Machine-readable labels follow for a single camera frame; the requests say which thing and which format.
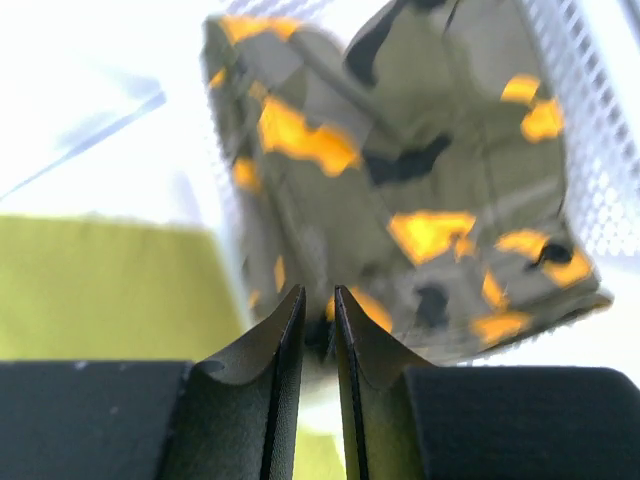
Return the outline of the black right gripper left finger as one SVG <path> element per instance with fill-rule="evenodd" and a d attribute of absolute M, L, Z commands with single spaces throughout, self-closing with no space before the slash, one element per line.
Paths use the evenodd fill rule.
<path fill-rule="evenodd" d="M 288 479 L 306 293 L 198 362 L 1 366 L 5 479 Z"/>

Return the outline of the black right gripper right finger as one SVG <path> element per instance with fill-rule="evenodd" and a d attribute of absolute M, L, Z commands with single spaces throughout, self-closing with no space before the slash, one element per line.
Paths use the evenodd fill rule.
<path fill-rule="evenodd" d="M 635 479 L 639 391 L 608 368 L 437 366 L 335 298 L 351 479 Z"/>

